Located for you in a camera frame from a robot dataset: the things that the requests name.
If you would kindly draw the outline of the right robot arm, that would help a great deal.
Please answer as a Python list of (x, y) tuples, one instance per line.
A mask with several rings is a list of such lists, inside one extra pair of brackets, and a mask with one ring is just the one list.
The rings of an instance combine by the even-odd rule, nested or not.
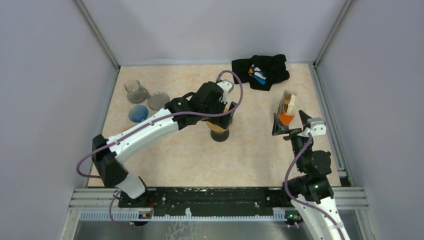
[(314, 137), (327, 133), (326, 122), (299, 110), (302, 127), (290, 129), (273, 115), (272, 135), (283, 135), (290, 141), (294, 159), (282, 183), (281, 199), (294, 206), (302, 223), (315, 240), (348, 240), (350, 238), (337, 209), (334, 191), (328, 180), (331, 153), (313, 150)]

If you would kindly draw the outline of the clear ribbed glass dripper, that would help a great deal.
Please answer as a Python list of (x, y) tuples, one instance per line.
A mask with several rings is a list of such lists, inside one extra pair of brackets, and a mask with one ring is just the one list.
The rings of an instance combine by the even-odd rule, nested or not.
[(165, 92), (155, 92), (147, 100), (147, 106), (153, 111), (159, 111), (170, 101), (170, 96)]

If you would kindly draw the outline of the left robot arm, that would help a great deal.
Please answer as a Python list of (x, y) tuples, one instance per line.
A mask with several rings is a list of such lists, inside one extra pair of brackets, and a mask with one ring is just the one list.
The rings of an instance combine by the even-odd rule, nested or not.
[(92, 162), (104, 186), (121, 190), (138, 207), (146, 206), (150, 200), (147, 186), (129, 173), (124, 163), (156, 140), (200, 121), (221, 128), (229, 126), (232, 113), (225, 110), (233, 89), (234, 84), (227, 80), (208, 81), (197, 92), (172, 99), (150, 118), (122, 133), (108, 138), (96, 136), (92, 140)]

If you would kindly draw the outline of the orange coffee filter pack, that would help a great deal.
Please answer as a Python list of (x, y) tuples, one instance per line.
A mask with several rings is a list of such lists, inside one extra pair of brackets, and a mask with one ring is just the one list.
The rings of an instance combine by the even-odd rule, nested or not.
[(283, 126), (288, 127), (294, 119), (297, 99), (296, 92), (288, 89), (284, 91), (277, 111), (277, 119)]

